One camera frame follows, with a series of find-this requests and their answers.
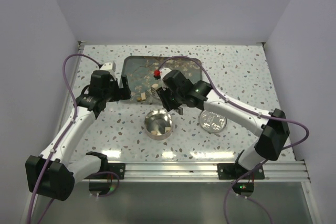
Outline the white square chocolate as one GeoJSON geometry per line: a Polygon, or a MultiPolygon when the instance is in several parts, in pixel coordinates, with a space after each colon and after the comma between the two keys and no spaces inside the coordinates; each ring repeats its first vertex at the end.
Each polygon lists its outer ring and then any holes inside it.
{"type": "Polygon", "coordinates": [[[146,100],[146,94],[145,94],[145,92],[141,93],[141,100],[142,101],[146,100]]]}

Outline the metal tweezers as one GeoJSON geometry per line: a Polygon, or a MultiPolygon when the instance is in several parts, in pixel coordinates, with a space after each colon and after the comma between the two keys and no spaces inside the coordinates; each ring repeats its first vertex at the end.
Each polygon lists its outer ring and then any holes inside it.
{"type": "Polygon", "coordinates": [[[160,104],[161,103],[161,100],[158,97],[158,95],[156,93],[153,94],[151,89],[146,90],[145,95],[146,95],[147,103],[153,103],[153,104],[160,104]]]}

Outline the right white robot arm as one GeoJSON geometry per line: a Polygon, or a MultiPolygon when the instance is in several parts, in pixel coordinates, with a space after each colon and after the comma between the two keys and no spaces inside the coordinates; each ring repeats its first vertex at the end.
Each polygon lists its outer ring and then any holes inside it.
{"type": "Polygon", "coordinates": [[[276,161],[289,136],[289,127],[283,111],[273,112],[254,108],[215,90],[205,81],[192,83],[180,71],[162,68],[155,70],[154,78],[162,86],[157,94],[167,111],[179,110],[180,106],[212,112],[241,125],[258,137],[236,159],[234,172],[246,178],[253,168],[264,160],[276,161]]]}

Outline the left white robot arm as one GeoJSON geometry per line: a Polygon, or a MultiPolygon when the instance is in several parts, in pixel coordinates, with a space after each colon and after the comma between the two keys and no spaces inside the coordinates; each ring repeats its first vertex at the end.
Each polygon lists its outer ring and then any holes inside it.
{"type": "Polygon", "coordinates": [[[128,100],[131,97],[126,75],[121,77],[122,86],[110,70],[95,70],[89,85],[85,86],[71,114],[54,140],[39,156],[30,156],[26,163],[29,191],[64,201],[76,183],[89,176],[104,178],[111,173],[106,155],[89,151],[78,162],[71,163],[79,141],[95,122],[108,102],[128,100]]]}

